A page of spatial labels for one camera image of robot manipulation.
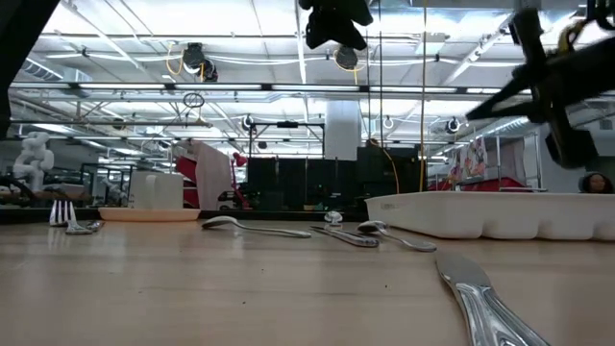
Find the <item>poster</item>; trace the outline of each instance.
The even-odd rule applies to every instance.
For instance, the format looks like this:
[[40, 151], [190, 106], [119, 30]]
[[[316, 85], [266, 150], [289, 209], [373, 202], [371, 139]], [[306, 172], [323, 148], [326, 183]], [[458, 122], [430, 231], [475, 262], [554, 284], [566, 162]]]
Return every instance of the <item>poster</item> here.
[[484, 177], [487, 151], [483, 138], [453, 151], [453, 166], [449, 180], [460, 182], [468, 178]]

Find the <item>white pillar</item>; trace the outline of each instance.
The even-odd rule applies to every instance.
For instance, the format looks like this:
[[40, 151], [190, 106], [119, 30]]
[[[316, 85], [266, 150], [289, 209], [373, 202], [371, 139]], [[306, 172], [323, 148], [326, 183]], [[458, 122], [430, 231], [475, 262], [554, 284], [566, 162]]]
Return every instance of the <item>white pillar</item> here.
[[327, 103], [325, 118], [325, 159], [357, 160], [361, 144], [360, 106], [357, 101]]

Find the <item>white robot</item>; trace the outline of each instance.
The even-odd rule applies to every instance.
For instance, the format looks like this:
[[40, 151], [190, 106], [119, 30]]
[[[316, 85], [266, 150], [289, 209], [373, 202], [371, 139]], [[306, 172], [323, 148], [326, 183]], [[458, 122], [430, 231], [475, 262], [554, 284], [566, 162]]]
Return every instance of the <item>white robot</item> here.
[[44, 171], [54, 167], [54, 153], [47, 149], [47, 141], [49, 134], [29, 133], [28, 137], [21, 141], [23, 149], [12, 167], [16, 179], [30, 178], [29, 188], [32, 192], [42, 190]]

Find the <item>yellow cable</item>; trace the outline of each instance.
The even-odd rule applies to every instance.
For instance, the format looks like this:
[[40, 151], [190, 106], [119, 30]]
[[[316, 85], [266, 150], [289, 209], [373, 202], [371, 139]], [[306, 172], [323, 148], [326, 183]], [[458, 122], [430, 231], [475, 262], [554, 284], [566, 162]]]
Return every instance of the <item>yellow cable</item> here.
[[[373, 145], [380, 146], [373, 138], [369, 138], [369, 141]], [[393, 166], [393, 175], [395, 176], [395, 191], [396, 191], [396, 194], [400, 194], [400, 180], [397, 178], [397, 167], [395, 167], [395, 161], [393, 161], [391, 156], [388, 155], [388, 153], [386, 152], [386, 149], [384, 149], [384, 147], [382, 147], [382, 146], [380, 146], [380, 147], [383, 150], [384, 154], [388, 157], [388, 160], [391, 161], [391, 165]]]
[[423, 87], [421, 89], [421, 181], [419, 183], [419, 192], [423, 192], [423, 184], [425, 180], [425, 81], [427, 78], [427, 4], [428, 0], [423, 0]]
[[169, 71], [170, 74], [178, 76], [180, 73], [182, 73], [182, 69], [184, 68], [184, 49], [182, 49], [182, 57], [180, 58], [180, 69], [177, 70], [177, 72], [171, 69], [171, 64], [169, 63], [169, 60], [171, 58], [172, 49], [173, 49], [173, 43], [169, 44], [169, 50], [166, 53], [166, 69]]

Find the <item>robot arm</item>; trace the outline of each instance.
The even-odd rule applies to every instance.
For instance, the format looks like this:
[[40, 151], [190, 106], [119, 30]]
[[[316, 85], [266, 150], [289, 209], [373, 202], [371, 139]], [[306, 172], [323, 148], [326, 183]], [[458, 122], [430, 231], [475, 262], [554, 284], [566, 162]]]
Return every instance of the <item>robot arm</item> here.
[[[523, 9], [510, 22], [514, 42], [521, 45], [526, 64], [513, 71], [513, 79], [500, 92], [483, 102], [466, 117], [468, 120], [526, 116], [535, 124], [548, 123], [551, 134], [547, 147], [555, 162], [564, 168], [586, 165], [598, 155], [587, 131], [575, 130], [566, 106], [615, 88], [615, 37], [575, 50], [573, 44], [590, 22], [596, 21], [607, 31], [615, 31], [607, 17], [615, 12], [615, 2], [588, 0], [587, 17], [566, 28], [558, 48], [545, 52], [540, 41], [542, 29], [537, 9]], [[531, 90], [531, 101], [508, 106], [510, 97]]]

